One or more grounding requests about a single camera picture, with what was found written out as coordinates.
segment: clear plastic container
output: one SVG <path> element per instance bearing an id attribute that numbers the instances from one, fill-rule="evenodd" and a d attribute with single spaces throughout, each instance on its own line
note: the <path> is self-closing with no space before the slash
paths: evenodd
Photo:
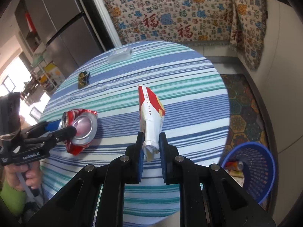
<path id="1" fill-rule="evenodd" d="M 131 59 L 131 54 L 132 54 L 131 46 L 119 48 L 113 51 L 109 56 L 107 56 L 107 60 L 109 63 L 117 63 Z"/>

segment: small toy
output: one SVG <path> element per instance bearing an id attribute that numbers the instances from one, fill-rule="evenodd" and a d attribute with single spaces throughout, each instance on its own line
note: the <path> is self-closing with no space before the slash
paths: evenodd
<path id="1" fill-rule="evenodd" d="M 90 72 L 87 73 L 87 71 L 80 72 L 78 75 L 78 89 L 82 89 L 83 87 L 87 86 L 89 84 L 89 77 L 90 77 Z"/>

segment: crushed paper cup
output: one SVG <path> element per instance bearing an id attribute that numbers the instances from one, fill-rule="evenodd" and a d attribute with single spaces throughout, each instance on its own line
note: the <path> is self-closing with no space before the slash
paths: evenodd
<path id="1" fill-rule="evenodd" d="M 145 133 L 143 152 L 147 162 L 159 153 L 159 135 L 162 130 L 165 110 L 150 88 L 139 85 L 140 131 Z"/>

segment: patterned blanket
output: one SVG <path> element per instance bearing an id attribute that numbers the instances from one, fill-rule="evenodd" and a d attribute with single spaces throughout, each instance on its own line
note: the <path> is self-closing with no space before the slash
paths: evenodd
<path id="1" fill-rule="evenodd" d="M 266 0 L 104 0 L 122 44 L 163 40 L 223 44 L 260 65 Z"/>

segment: red soda can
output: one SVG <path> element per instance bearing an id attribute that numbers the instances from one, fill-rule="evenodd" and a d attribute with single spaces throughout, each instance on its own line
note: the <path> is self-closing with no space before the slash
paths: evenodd
<path id="1" fill-rule="evenodd" d="M 242 161 L 228 161 L 225 163 L 224 168 L 241 172 L 244 168 L 244 164 Z"/>
<path id="2" fill-rule="evenodd" d="M 83 108 L 64 112 L 58 129 L 67 126 L 74 126 L 77 133 L 71 140 L 64 142 L 66 150 L 68 153 L 78 155 L 90 145 L 97 133 L 97 112 Z"/>

